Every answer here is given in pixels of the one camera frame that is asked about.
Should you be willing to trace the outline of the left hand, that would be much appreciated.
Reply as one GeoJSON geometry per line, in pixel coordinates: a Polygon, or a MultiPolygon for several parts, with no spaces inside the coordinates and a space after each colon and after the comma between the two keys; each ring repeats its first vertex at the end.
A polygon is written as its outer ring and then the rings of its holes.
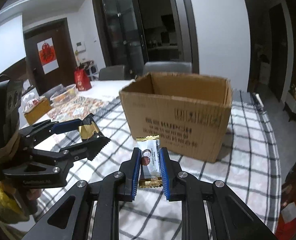
{"type": "Polygon", "coordinates": [[[38,210],[37,199],[41,196],[41,189],[20,189],[19,194],[21,197],[21,202],[24,208],[29,215],[33,215],[38,210]]]}

